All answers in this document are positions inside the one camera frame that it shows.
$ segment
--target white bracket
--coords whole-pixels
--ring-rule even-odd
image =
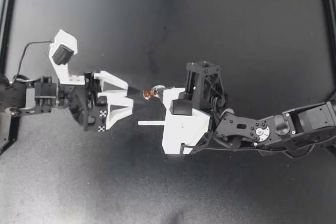
[[[194,146],[208,131],[210,116],[193,109],[193,114],[173,115],[169,108],[173,100],[179,98],[179,93],[185,88],[163,90],[163,105],[166,108],[164,121],[139,121],[138,125],[164,125],[162,147],[165,154],[179,154],[181,144]],[[191,148],[185,148],[183,154],[189,154]]]
[[[72,51],[74,51],[73,55],[75,55],[78,51],[77,39],[74,36],[60,29],[54,38],[54,43],[50,44],[49,48],[49,60],[51,61],[52,66],[54,67],[59,82],[61,84],[84,85],[85,84],[84,76],[70,75],[68,64],[57,65],[54,62],[53,60],[54,53],[57,51],[60,45],[64,45],[69,49],[71,49]]]
[[[106,97],[108,112],[106,119],[106,129],[109,130],[118,120],[123,119],[133,113],[133,100],[127,98],[128,84],[118,77],[106,72],[94,74],[94,79],[100,80],[101,90],[104,90],[104,83],[114,85],[120,90],[106,90],[97,94],[98,97]],[[112,110],[111,106],[123,106],[125,108]]]

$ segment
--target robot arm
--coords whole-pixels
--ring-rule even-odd
[[[2,77],[0,110],[11,116],[26,116],[50,113],[52,108],[69,108],[73,118],[85,131],[103,132],[118,120],[132,114],[133,100],[127,98],[128,84],[101,71],[82,76],[69,74],[68,62],[77,53],[77,40],[60,30],[50,45],[49,60],[54,67],[58,82],[51,77],[38,80],[20,80],[9,85]],[[109,83],[118,90],[105,90]],[[35,106],[26,107],[26,92],[35,89]]]
[[[154,87],[144,91],[166,107],[162,146],[166,154],[200,150],[258,151],[289,157],[309,154],[314,147],[336,143],[336,102],[291,109],[261,120],[236,116],[227,107],[220,67],[209,62],[188,63],[185,88]]]

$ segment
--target black table surface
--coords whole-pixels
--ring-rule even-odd
[[[63,28],[70,71],[106,70],[135,89],[181,87],[185,63],[223,69],[236,114],[260,118],[322,101],[334,87],[320,0],[16,0],[6,74],[24,45]],[[22,73],[55,74],[47,46]],[[336,159],[201,152],[167,159],[158,100],[102,134],[68,111],[22,118],[0,156],[0,223],[335,223]]]

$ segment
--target wire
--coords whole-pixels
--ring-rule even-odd
[[[215,147],[203,147],[203,146],[190,146],[190,145],[182,145],[184,148],[196,148],[196,149],[204,149],[204,150],[211,150],[211,151],[231,151],[231,152],[244,152],[244,151],[263,151],[263,152],[286,152],[287,150],[261,150],[252,147],[243,147],[239,149],[228,149],[228,148],[215,148]]]
[[[284,154],[289,158],[302,158],[302,157],[307,156],[309,153],[311,153],[313,151],[314,147],[315,147],[315,145],[312,145],[311,147],[309,147],[309,149],[305,153],[303,153],[299,156],[294,156],[294,155],[290,154],[289,152],[284,152]]]
[[[6,89],[11,88],[11,87],[14,85],[14,83],[16,82],[18,76],[20,75],[21,64],[22,64],[23,58],[24,58],[24,56],[25,56],[25,54],[26,54],[27,48],[28,48],[30,45],[32,45],[32,44],[43,44],[43,43],[53,43],[53,42],[54,42],[53,40],[49,40],[49,41],[33,41],[33,42],[29,42],[29,43],[25,46],[25,48],[24,48],[24,50],[23,50],[23,53],[22,53],[22,55],[21,55],[20,62],[19,62],[19,66],[18,66],[18,69],[17,69],[17,73],[16,73],[16,75],[14,75],[12,82],[10,83],[10,85],[9,85]]]
[[[261,151],[261,152],[267,152],[267,153],[286,153],[286,154],[288,154],[287,156],[289,156],[291,158],[298,158],[298,157],[303,157],[305,155],[308,155],[310,152],[312,152],[312,150],[313,150],[313,148],[315,147],[316,144],[323,144],[325,142],[328,142],[328,141],[332,140],[335,137],[336,136],[332,136],[332,137],[327,138],[326,140],[323,140],[323,141],[318,142],[318,143],[310,143],[310,144],[306,144],[306,145],[297,147],[297,150],[300,150],[302,148],[310,147],[309,150],[307,150],[306,153],[304,153],[303,155],[300,155],[300,156],[293,156],[293,155],[291,155],[290,153],[288,153],[287,149],[264,150],[264,149],[257,149],[257,148],[252,148],[252,147],[243,147],[243,148],[239,148],[239,149],[229,149],[229,148],[214,148],[214,147],[203,147],[203,146],[190,146],[190,145],[185,145],[185,144],[183,144],[182,146],[184,148],[198,148],[198,149],[211,150],[211,151],[233,151],[233,152]]]

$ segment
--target bolt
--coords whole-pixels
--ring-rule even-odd
[[[256,134],[258,135],[258,136],[261,136],[262,134],[263,134],[263,130],[262,130],[262,128],[258,128],[258,129],[256,129]]]

